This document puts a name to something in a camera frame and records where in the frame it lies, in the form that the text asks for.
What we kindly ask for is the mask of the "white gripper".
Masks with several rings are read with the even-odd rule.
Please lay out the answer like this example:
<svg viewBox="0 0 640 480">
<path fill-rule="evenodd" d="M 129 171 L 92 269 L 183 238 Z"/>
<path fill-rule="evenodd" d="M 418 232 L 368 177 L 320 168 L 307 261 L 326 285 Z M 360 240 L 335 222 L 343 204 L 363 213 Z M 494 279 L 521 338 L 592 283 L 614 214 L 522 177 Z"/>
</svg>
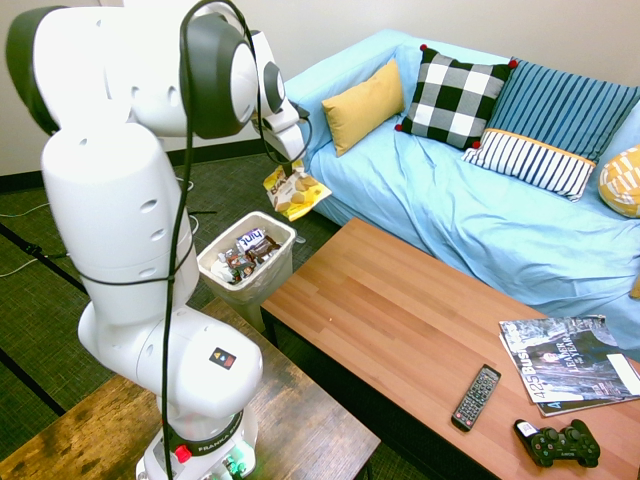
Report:
<svg viewBox="0 0 640 480">
<path fill-rule="evenodd" d="M 275 131 L 265 122 L 262 123 L 262 139 L 267 156 L 281 164 L 284 178 L 293 173 L 294 161 L 301 158 L 306 150 L 303 133 L 298 123 Z"/>
</svg>

